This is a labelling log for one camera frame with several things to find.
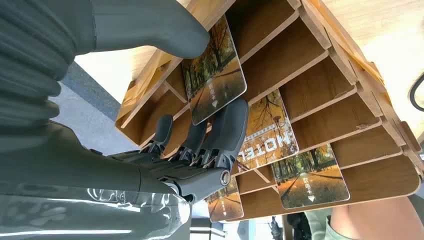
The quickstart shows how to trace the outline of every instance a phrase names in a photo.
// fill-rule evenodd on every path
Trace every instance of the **person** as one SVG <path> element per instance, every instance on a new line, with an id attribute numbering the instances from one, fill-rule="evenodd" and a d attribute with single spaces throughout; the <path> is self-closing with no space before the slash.
<path id="1" fill-rule="evenodd" d="M 276 216 L 272 216 L 270 228 L 271 228 L 272 238 L 275 240 L 281 239 L 281 228 L 280 226 L 278 226 L 278 223 L 276 221 Z"/>
<path id="2" fill-rule="evenodd" d="M 424 239 L 424 226 L 406 196 L 304 213 L 312 240 Z"/>

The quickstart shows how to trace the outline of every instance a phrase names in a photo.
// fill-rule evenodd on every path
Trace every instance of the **black cable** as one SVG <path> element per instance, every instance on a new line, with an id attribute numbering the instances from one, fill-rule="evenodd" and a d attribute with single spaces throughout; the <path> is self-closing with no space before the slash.
<path id="1" fill-rule="evenodd" d="M 424 81 L 424 72 L 419 76 L 419 78 L 415 81 L 415 83 L 412 85 L 410 91 L 409 91 L 409 100 L 411 101 L 411 104 L 421 112 L 424 112 L 424 107 L 421 107 L 418 105 L 417 101 L 415 100 L 415 92 L 417 91 L 418 87 L 421 85 L 421 83 Z"/>

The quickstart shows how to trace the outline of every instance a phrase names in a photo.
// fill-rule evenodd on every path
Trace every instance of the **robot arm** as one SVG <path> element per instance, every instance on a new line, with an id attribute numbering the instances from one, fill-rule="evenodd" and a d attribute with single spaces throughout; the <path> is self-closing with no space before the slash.
<path id="1" fill-rule="evenodd" d="M 75 55 L 152 45 L 182 58 L 199 56 L 209 35 L 179 3 L 0 0 L 0 29 L 0 237 L 62 229 L 89 239 L 91 229 L 113 229 L 124 239 L 158 239 L 187 220 L 185 200 L 194 203 L 228 184 L 246 131 L 244 100 L 217 114 L 204 142 L 206 125 L 193 126 L 169 159 L 160 157 L 172 134 L 169 116 L 141 152 L 112 156 L 87 150 L 70 128 L 50 120 L 59 107 L 48 97 L 59 95 L 57 81 Z M 35 221 L 13 215 L 27 206 Z M 70 214 L 46 216 L 44 208 Z"/>

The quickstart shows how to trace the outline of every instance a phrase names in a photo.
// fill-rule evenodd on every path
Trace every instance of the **screw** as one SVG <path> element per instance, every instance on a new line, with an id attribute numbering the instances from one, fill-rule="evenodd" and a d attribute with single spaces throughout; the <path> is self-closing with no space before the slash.
<path id="1" fill-rule="evenodd" d="M 221 172 L 221 176 L 220 176 L 220 180 L 221 180 L 221 185 L 222 186 L 227 186 L 230 183 L 230 172 L 228 170 L 224 170 Z"/>

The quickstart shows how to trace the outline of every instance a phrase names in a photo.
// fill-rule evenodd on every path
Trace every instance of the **wooden slot divider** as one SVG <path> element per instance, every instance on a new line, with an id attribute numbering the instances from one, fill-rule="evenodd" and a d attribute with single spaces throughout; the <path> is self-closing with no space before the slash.
<path id="1" fill-rule="evenodd" d="M 240 63 L 293 23 L 299 17 L 296 8 L 285 0 L 236 1 L 225 16 Z"/>
<path id="2" fill-rule="evenodd" d="M 170 90 L 170 86 L 168 84 L 166 84 L 166 81 L 164 81 L 162 83 L 162 85 L 153 93 L 153 95 L 150 97 L 150 100 L 154 103 L 156 103 L 157 101 L 159 101 L 159 99 L 161 99 L 161 97 L 163 95 L 165 95 L 165 93 L 167 91 Z"/>
<path id="3" fill-rule="evenodd" d="M 263 180 L 265 183 L 269 184 L 271 181 L 269 180 L 270 177 L 266 177 L 262 174 L 261 171 L 259 171 L 257 168 L 253 169 L 253 171 Z"/>
<path id="4" fill-rule="evenodd" d="M 294 122 L 291 127 L 300 152 L 353 136 L 382 124 L 362 99 L 351 95 L 308 117 Z"/>
<path id="5" fill-rule="evenodd" d="M 236 0 L 194 0 L 193 3 L 190 2 L 188 4 L 187 10 L 199 21 L 199 23 L 203 25 L 206 30 L 209 30 L 235 1 Z M 138 82 L 145 81 L 148 85 L 141 96 L 138 94 L 132 96 L 136 99 L 136 102 L 129 106 L 131 110 L 129 114 L 124 116 L 121 128 L 125 128 L 130 123 L 132 118 L 136 116 L 143 105 L 162 85 L 165 79 L 172 71 L 174 71 L 181 61 L 182 58 L 170 56 L 160 49 L 156 49 L 154 51 L 152 57 L 140 72 L 141 76 L 146 77 L 138 77 L 136 80 L 136 84 Z M 154 72 L 151 78 L 148 76 L 149 74 L 143 74 L 151 72 Z"/>
<path id="6" fill-rule="evenodd" d="M 163 84 L 167 85 L 169 90 L 183 103 L 187 103 L 186 83 L 184 81 L 181 65 L 178 65 L 166 78 Z"/>
<path id="7" fill-rule="evenodd" d="M 319 42 L 319 44 L 321 44 L 322 48 L 328 49 L 331 47 L 332 44 L 329 37 L 327 36 L 327 32 L 324 26 L 315 17 L 315 15 L 311 13 L 311 10 L 305 5 L 299 7 L 298 10 L 300 19 L 302 19 L 310 32 L 315 36 L 316 40 Z"/>
<path id="8" fill-rule="evenodd" d="M 250 105 L 257 102 L 328 55 L 303 21 L 295 20 L 242 64 L 244 99 Z"/>
<path id="9" fill-rule="evenodd" d="M 156 92 L 156 90 L 163 84 L 165 79 L 171 74 L 171 72 L 178 66 L 181 62 L 181 58 L 173 57 L 172 60 L 165 65 L 162 69 L 156 69 L 154 71 L 153 77 L 147 85 L 146 92 L 140 97 L 134 108 L 129 112 L 126 117 L 123 117 L 121 128 L 125 128 L 132 118 L 142 109 L 143 105 L 150 99 L 150 97 Z"/>
<path id="10" fill-rule="evenodd" d="M 357 92 L 330 57 L 279 88 L 291 123 Z"/>
<path id="11" fill-rule="evenodd" d="M 340 169 L 399 156 L 403 150 L 383 126 L 331 143 Z"/>
<path id="12" fill-rule="evenodd" d="M 272 188 L 266 188 L 241 195 L 244 216 L 230 221 L 408 196 L 420 186 L 414 165 L 404 155 L 343 169 L 341 173 L 350 192 L 350 199 L 347 201 L 284 209 L 279 194 Z"/>
<path id="13" fill-rule="evenodd" d="M 328 37 L 332 45 L 332 47 L 328 50 L 331 59 L 334 61 L 346 79 L 350 82 L 350 84 L 355 84 L 358 81 L 358 78 L 351 66 L 348 55 L 330 34 Z"/>
<path id="14" fill-rule="evenodd" d="M 393 106 L 391 106 L 387 92 L 380 92 L 379 88 L 375 86 L 375 84 L 379 83 L 373 79 L 372 76 L 370 76 L 369 73 L 367 73 L 365 70 L 361 69 L 353 62 L 351 62 L 351 66 L 357 76 L 358 81 L 363 87 L 364 92 L 371 94 L 374 97 L 374 100 L 377 102 L 377 105 L 383 114 L 381 118 L 383 119 L 384 128 L 391 135 L 398 146 L 406 145 L 406 139 L 404 139 L 402 130 L 399 129 L 397 124 L 400 123 L 399 117 L 396 115 Z"/>
<path id="15" fill-rule="evenodd" d="M 270 166 L 262 166 L 235 177 L 240 195 L 253 193 L 277 185 Z"/>
<path id="16" fill-rule="evenodd" d="M 177 118 L 184 109 L 187 110 L 187 103 L 181 102 L 172 91 L 167 91 L 157 102 L 152 103 L 150 112 L 139 111 L 139 113 L 145 112 L 144 115 L 146 115 L 144 124 L 139 126 L 139 131 L 141 132 L 139 144 L 143 146 L 153 137 L 156 131 L 156 124 L 163 115 L 172 115 Z"/>
<path id="17" fill-rule="evenodd" d="M 341 170 L 389 159 L 404 153 L 382 126 L 335 141 L 331 143 L 331 147 Z M 274 177 L 271 164 L 255 170 L 263 174 L 265 179 Z M 239 186 L 241 195 L 276 187 L 275 180 L 262 182 L 260 178 L 264 178 L 255 176 L 253 172 L 236 175 L 237 182 L 241 185 L 241 188 Z"/>
<path id="18" fill-rule="evenodd" d="M 163 156 L 170 157 L 174 154 L 181 144 L 186 140 L 189 134 L 189 128 L 192 123 L 192 114 L 190 110 L 185 110 L 178 118 L 174 119 L 172 134 L 168 145 L 163 152 Z"/>

